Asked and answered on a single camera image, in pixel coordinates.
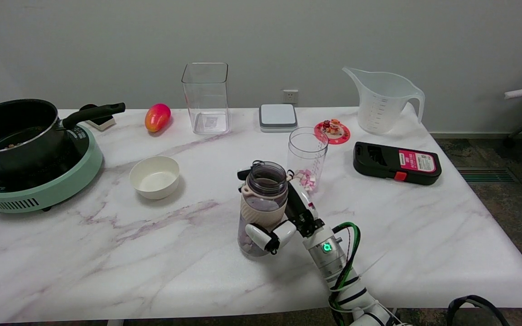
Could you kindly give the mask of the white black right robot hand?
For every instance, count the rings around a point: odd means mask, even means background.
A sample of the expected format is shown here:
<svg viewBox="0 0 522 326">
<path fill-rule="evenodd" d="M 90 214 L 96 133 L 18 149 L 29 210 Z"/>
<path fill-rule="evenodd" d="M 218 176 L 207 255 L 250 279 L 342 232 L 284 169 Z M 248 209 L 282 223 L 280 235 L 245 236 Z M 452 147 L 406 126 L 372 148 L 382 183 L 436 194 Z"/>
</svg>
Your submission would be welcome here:
<svg viewBox="0 0 522 326">
<path fill-rule="evenodd" d="M 250 257 L 276 254 L 298 232 L 310 237 L 324 224 L 292 171 L 270 161 L 254 161 L 237 173 L 243 182 L 237 243 Z"/>
</svg>

